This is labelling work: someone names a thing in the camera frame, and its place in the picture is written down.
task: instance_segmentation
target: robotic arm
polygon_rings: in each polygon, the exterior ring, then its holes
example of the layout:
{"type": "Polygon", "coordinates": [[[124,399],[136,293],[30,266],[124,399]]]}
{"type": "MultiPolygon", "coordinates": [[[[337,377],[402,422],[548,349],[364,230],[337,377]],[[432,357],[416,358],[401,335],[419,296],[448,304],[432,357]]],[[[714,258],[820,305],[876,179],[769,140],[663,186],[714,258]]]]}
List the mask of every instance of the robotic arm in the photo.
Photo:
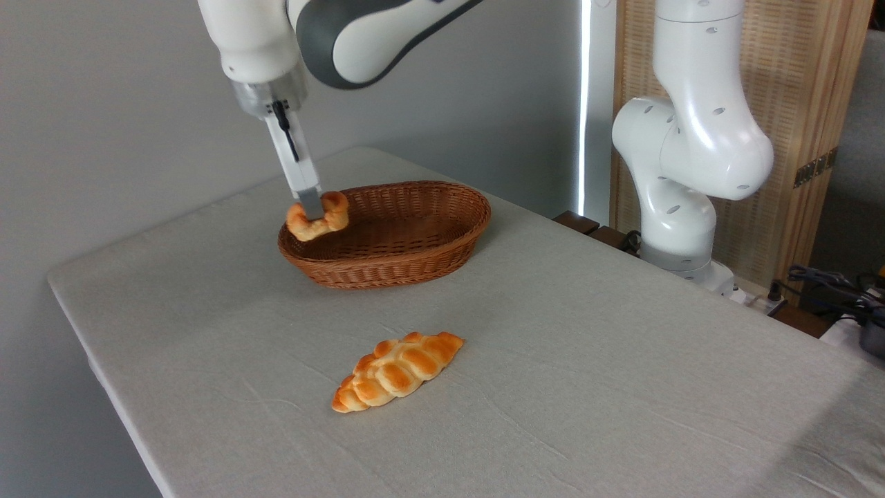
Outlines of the robotic arm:
{"type": "Polygon", "coordinates": [[[304,63],[331,87],[366,87],[481,0],[198,1],[237,102],[267,123],[293,197],[316,220],[321,188],[296,116],[304,63]]]}
{"type": "Polygon", "coordinates": [[[612,128],[639,194],[641,256],[729,296],[734,275],[711,258],[706,196],[749,197],[774,158],[741,86],[743,0],[658,0],[655,15],[654,71],[670,99],[634,98],[612,128]]]}

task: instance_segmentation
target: wicker basket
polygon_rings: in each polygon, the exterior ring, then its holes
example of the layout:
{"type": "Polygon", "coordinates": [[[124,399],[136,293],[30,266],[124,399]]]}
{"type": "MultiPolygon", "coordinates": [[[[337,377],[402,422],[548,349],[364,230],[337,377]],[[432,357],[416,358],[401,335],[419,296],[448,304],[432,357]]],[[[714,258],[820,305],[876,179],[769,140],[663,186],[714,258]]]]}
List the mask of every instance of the wicker basket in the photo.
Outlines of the wicker basket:
{"type": "Polygon", "coordinates": [[[300,242],[282,226],[278,245],[314,282],[371,289],[426,282],[460,268],[491,217],[478,191],[447,182],[407,182],[342,191],[344,230],[300,242]]]}

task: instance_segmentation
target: braided bread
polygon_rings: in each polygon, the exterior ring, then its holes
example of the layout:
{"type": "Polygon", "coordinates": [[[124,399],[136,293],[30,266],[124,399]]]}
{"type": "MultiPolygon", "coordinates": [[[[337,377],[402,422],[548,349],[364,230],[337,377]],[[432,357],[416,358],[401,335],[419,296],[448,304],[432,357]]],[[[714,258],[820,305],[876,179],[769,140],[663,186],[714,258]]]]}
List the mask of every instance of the braided bread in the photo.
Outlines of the braided bread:
{"type": "Polygon", "coordinates": [[[326,192],[320,199],[326,215],[312,222],[307,220],[304,207],[296,202],[286,214],[286,228],[302,242],[313,240],[328,232],[338,231],[347,226],[347,198],[341,192],[326,192]]]}
{"type": "Polygon", "coordinates": [[[332,409],[362,411],[408,396],[421,383],[439,375],[463,344],[462,338],[448,332],[435,336],[412,332],[403,340],[384,340],[341,382],[332,409]]]}

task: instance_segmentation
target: white tablecloth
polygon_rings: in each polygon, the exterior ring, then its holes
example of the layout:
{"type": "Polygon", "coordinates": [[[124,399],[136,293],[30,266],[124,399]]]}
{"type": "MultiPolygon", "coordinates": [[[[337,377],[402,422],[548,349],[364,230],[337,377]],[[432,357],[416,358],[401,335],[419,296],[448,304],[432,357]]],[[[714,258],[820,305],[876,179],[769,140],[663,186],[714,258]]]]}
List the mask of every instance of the white tablecloth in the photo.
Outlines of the white tablecloth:
{"type": "MultiPolygon", "coordinates": [[[[329,190],[438,179],[370,149],[329,190]]],[[[885,374],[489,196],[476,254],[335,291],[277,252],[275,180],[65,264],[52,288],[164,495],[885,495],[885,374]],[[466,339],[416,393],[341,415],[357,359],[466,339]]]]}

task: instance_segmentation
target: bread roll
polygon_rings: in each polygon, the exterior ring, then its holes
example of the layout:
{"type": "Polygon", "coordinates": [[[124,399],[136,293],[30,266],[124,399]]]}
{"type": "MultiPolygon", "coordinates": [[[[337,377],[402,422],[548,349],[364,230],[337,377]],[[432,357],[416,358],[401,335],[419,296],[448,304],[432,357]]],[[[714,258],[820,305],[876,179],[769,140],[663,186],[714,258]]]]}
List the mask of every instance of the bread roll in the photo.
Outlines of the bread roll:
{"type": "Polygon", "coordinates": [[[300,202],[289,208],[286,214],[286,228],[302,242],[313,240],[320,235],[338,231],[347,226],[347,198],[341,192],[326,192],[320,198],[326,215],[312,222],[307,220],[300,202]]]}
{"type": "Polygon", "coordinates": [[[412,332],[403,340],[382,341],[357,362],[353,375],[341,382],[332,409],[362,411],[408,396],[439,375],[463,344],[462,338],[448,332],[435,336],[412,332]]]}

